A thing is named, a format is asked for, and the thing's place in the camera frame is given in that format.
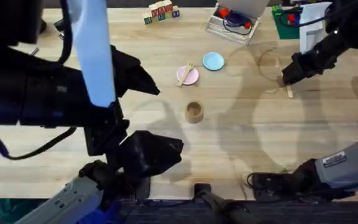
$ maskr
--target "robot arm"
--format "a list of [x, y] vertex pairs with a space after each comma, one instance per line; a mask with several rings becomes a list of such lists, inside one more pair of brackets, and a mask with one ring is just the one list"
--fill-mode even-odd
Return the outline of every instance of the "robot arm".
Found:
[[284, 84], [322, 75], [325, 69], [335, 67], [344, 52], [358, 49], [358, 0], [333, 1], [326, 17], [328, 35], [310, 51], [292, 55], [293, 62], [282, 71]]
[[[326, 21], [328, 35], [310, 51], [292, 56], [293, 62], [283, 70], [286, 85], [322, 75], [325, 69], [335, 67], [338, 56], [358, 49], [358, 0], [333, 1], [329, 13], [335, 16]], [[310, 159], [292, 174], [254, 173], [249, 177], [258, 201], [327, 202], [350, 197], [358, 191], [358, 143], [336, 154]]]
[[[87, 166], [102, 166], [95, 161]], [[103, 187], [91, 174], [75, 177], [64, 189], [41, 206], [21, 218], [16, 224], [74, 224], [97, 209], [102, 201]]]

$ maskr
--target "black cable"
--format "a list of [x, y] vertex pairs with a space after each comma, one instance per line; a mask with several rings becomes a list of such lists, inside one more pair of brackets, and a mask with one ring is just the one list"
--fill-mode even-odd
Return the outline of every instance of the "black cable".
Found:
[[9, 155], [9, 151], [7, 150], [5, 144], [0, 140], [0, 154], [3, 157], [10, 159], [10, 160], [27, 159], [27, 158], [30, 158], [30, 157], [33, 157], [33, 156], [36, 156], [36, 155], [39, 155], [39, 154], [45, 152], [46, 150], [50, 149], [51, 147], [53, 147], [60, 141], [64, 140], [68, 136], [71, 136], [75, 131], [76, 131], [76, 128], [69, 128], [67, 131], [65, 131], [64, 133], [61, 133], [59, 136], [53, 138], [52, 140], [50, 140], [43, 146], [39, 147], [38, 149], [36, 149], [28, 154], [25, 154], [23, 156], [17, 156], [17, 157]]
[[71, 54], [71, 47], [73, 45], [73, 31], [71, 29], [67, 0], [60, 0], [60, 5], [62, 7], [65, 38], [63, 39], [63, 50], [58, 62], [60, 64], [64, 64]]
[[65, 138], [67, 138], [68, 136], [71, 136], [72, 134], [74, 134], [74, 132], [76, 131], [77, 128], [71, 127], [69, 128], [67, 131], [65, 131], [64, 133], [59, 134], [57, 137], [53, 138], [52, 140], [50, 140], [49, 142], [47, 142], [46, 144], [44, 144], [43, 146], [39, 147], [38, 149], [25, 154], [23, 156], [10, 156], [9, 154], [6, 156], [6, 158], [10, 159], [10, 160], [22, 160], [22, 159], [27, 159], [36, 155], [39, 155], [43, 152], [45, 152], [46, 150], [50, 149], [51, 147], [54, 147], [54, 145], [58, 144], [59, 142], [61, 142], [62, 140], [64, 140]]
[[342, 7], [340, 10], [338, 10], [338, 11], [336, 11], [336, 12], [332, 12], [332, 13], [330, 13], [330, 14], [328, 14], [328, 15], [325, 15], [325, 16], [319, 18], [319, 19], [315, 19], [315, 20], [313, 20], [313, 21], [309, 21], [309, 22], [302, 23], [302, 24], [287, 24], [287, 23], [283, 22], [283, 20], [282, 20], [283, 15], [295, 13], [295, 12], [297, 12], [297, 11], [294, 11], [294, 9], [297, 9], [297, 8], [283, 11], [282, 14], [278, 17], [278, 20], [279, 20], [279, 22], [281, 23], [281, 25], [286, 26], [286, 27], [303, 27], [303, 26], [308, 26], [308, 25], [315, 24], [315, 23], [317, 23], [317, 22], [323, 21], [323, 20], [325, 20], [325, 19], [328, 19], [328, 18], [332, 18], [332, 17], [334, 17], [334, 16], [337, 16], [338, 14], [344, 12], [345, 10], [350, 9], [350, 8], [353, 7], [355, 4], [358, 4], [358, 0], [355, 0], [355, 1], [352, 1], [351, 3], [349, 3], [349, 4], [346, 4], [344, 7]]
[[223, 27], [224, 27], [227, 31], [229, 31], [229, 32], [232, 32], [232, 33], [234, 33], [234, 34], [244, 35], [244, 36], [251, 33], [252, 26], [249, 28], [248, 33], [243, 34], [243, 33], [240, 33], [240, 32], [234, 31], [234, 30], [229, 30], [229, 29], [226, 27], [225, 23], [224, 23], [225, 21], [226, 21], [226, 19], [223, 19]]

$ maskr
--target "gray robot arm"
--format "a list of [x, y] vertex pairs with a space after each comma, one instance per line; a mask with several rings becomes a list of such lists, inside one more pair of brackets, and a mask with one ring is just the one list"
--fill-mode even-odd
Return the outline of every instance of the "gray robot arm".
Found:
[[259, 201], [326, 202], [358, 191], [358, 142], [333, 155], [310, 159], [292, 174], [253, 173]]
[[89, 163], [59, 193], [16, 224], [74, 224], [99, 207], [104, 189], [111, 188], [115, 179], [106, 163]]
[[97, 209], [102, 196], [94, 180], [78, 176], [16, 224], [74, 224]]

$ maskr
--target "wooden stick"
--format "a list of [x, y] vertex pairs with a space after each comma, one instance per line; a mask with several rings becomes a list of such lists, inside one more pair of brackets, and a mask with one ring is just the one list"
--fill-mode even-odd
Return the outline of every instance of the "wooden stick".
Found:
[[289, 99], [293, 99], [292, 86], [286, 85], [285, 87], [287, 88], [287, 94], [288, 94]]
[[183, 85], [183, 82], [185, 82], [186, 78], [187, 78], [187, 75], [190, 73], [191, 69], [194, 68], [194, 63], [192, 61], [190, 61], [186, 68], [185, 68], [185, 73], [183, 74], [178, 86], [181, 87]]

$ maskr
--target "wooden block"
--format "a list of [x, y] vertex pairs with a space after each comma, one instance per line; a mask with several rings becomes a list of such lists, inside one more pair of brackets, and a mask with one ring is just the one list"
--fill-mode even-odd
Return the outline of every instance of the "wooden block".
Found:
[[173, 6], [173, 8], [172, 8], [172, 17], [173, 18], [180, 17], [180, 11], [179, 11], [178, 6]]
[[155, 4], [149, 5], [150, 12], [152, 13], [152, 17], [158, 16], [158, 7]]
[[166, 12], [165, 13], [165, 18], [166, 19], [171, 19], [172, 18], [172, 12]]
[[165, 13], [164, 14], [159, 14], [158, 15], [158, 21], [162, 21], [162, 20], [165, 20]]
[[153, 17], [153, 18], [152, 18], [152, 21], [153, 21], [153, 22], [158, 22], [158, 21], [159, 21], [158, 16], [157, 16], [157, 17]]
[[152, 23], [153, 20], [152, 20], [151, 12], [143, 14], [143, 20], [144, 20], [144, 24], [146, 24], [146, 25]]
[[165, 14], [165, 5], [162, 1], [155, 3], [156, 7], [158, 8], [158, 14]]
[[173, 8], [171, 0], [164, 0], [163, 3], [165, 6], [165, 12], [171, 12]]

